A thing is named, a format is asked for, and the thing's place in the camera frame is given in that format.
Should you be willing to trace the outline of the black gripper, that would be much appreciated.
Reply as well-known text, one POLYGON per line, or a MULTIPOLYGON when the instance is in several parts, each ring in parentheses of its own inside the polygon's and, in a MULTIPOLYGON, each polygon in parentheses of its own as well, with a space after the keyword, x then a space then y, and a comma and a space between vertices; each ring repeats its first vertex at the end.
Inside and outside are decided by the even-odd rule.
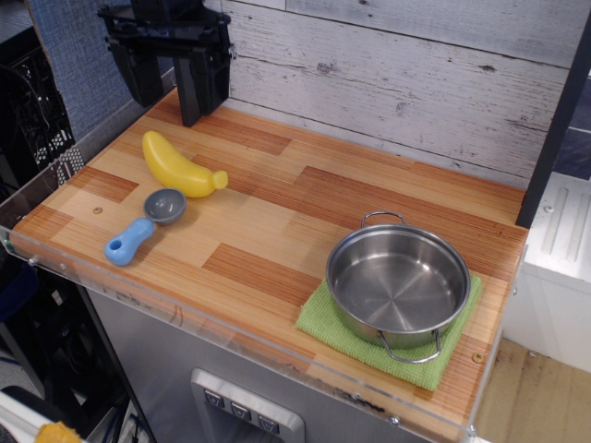
POLYGON ((156 56, 188 58, 190 115, 209 115, 229 96, 231 19, 201 1, 131 1, 101 6, 106 41, 132 98, 150 107, 163 96, 156 56))

